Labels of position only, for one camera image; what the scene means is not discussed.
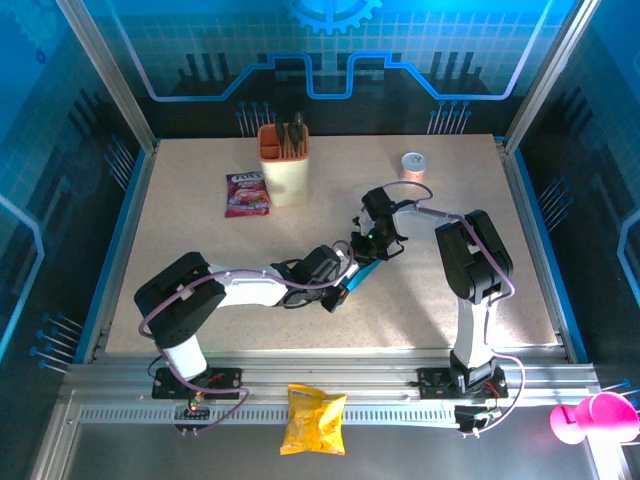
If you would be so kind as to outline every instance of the chip bag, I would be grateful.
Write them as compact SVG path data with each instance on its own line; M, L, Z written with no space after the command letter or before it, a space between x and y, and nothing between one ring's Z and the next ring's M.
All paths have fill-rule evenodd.
M342 412L346 395L327 395L305 385L289 385L289 423L280 455L319 452L344 455Z

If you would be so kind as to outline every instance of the glass panel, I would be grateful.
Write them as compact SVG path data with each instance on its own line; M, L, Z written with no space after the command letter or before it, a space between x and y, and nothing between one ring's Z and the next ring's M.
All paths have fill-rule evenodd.
M211 137L504 134L573 0L86 3L154 133Z
M636 1L600 4L521 145L590 360L628 390L640 386L639 16Z
M28 478L140 147L55 2L0 13L0 465Z

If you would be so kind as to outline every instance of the work surface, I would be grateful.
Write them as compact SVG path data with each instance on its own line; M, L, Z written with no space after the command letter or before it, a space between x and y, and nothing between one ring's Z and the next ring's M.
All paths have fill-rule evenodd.
M138 335L133 295L186 252L231 267L262 267L302 258L321 244L349 239L352 218L370 189L397 180L402 154L423 153L427 206L489 213L510 253L518 293L498 307L489 326L497 347L555 344L511 193L489 135L315 137L311 139L311 200L272 207L265 217L224 218L226 174L260 169L256 139L163 140L116 308L108 353L153 352ZM418 198L415 187L391 187L394 200ZM298 310L260 306L218 309L198 331L203 350L423 347L455 341L457 300L435 241L406 242L339 307Z

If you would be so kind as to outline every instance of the metal floor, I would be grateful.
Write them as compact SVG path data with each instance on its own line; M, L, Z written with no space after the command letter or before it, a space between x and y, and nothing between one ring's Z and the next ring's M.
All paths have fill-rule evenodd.
M280 456L283 425L221 426L197 438L183 438L169 425L84 424L63 478L598 478L586 442L569 446L553 436L550 409L520 408L481 441L462 438L455 430L344 426L344 457Z

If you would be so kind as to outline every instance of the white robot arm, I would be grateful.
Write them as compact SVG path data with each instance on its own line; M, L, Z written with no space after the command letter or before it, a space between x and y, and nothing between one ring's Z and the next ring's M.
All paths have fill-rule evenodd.
M383 187L368 192L354 218L352 257L322 245L302 260L257 270L233 270L188 253L141 287L134 299L145 320L140 333L153 338L185 380L197 382L207 369L197 329L216 308L259 304L298 308L319 301L333 312L381 261L404 251L409 238L438 243L449 286L458 296L458 336L451 352L451 378L460 395L477 390L494 375L496 362L485 343L485 326L495 315L495 298L506 288L502 274L513 264L488 215L464 217L420 208L413 200L393 202ZM477 242L482 243L478 251Z

